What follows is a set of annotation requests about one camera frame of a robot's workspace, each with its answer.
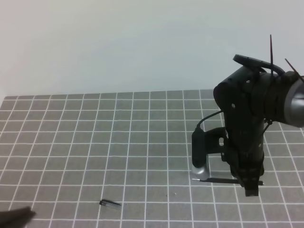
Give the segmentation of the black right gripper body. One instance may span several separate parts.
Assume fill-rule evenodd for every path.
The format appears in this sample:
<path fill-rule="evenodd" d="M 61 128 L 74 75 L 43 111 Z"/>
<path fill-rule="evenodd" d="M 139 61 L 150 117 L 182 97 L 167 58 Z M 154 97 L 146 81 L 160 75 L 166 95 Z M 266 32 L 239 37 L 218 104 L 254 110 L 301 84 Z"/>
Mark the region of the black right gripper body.
<path fill-rule="evenodd" d="M 208 177 L 206 182 L 262 185 L 264 117 L 216 114 L 224 115 L 225 126 L 206 132 L 206 162 L 210 154 L 220 153 L 235 179 Z"/>

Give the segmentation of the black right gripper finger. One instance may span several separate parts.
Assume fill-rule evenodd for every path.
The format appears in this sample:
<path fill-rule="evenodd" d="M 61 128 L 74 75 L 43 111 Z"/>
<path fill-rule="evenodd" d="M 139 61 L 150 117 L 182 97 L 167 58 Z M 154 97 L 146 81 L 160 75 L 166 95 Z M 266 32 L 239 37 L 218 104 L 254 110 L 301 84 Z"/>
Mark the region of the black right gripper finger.
<path fill-rule="evenodd" d="M 258 196 L 258 182 L 249 181 L 244 183 L 245 196 L 253 197 Z"/>

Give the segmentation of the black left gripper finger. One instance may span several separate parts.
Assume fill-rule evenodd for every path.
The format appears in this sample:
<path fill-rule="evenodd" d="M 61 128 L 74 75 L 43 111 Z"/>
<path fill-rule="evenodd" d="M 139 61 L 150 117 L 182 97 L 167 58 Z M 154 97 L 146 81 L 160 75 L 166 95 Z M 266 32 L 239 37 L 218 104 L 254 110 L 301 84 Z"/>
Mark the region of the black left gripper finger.
<path fill-rule="evenodd" d="M 25 228 L 26 225 L 35 217 L 36 213 L 31 207 L 23 207 L 9 211 L 0 212 L 1 228 Z"/>

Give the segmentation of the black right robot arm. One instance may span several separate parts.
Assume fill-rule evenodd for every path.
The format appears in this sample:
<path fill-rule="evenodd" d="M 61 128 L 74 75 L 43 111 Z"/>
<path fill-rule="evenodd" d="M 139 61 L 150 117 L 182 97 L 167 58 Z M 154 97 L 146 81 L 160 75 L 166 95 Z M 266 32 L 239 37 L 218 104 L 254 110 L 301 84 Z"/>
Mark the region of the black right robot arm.
<path fill-rule="evenodd" d="M 213 90 L 224 115 L 224 157 L 247 197 L 258 196 L 264 174 L 265 124 L 304 125 L 304 78 L 241 67 Z"/>

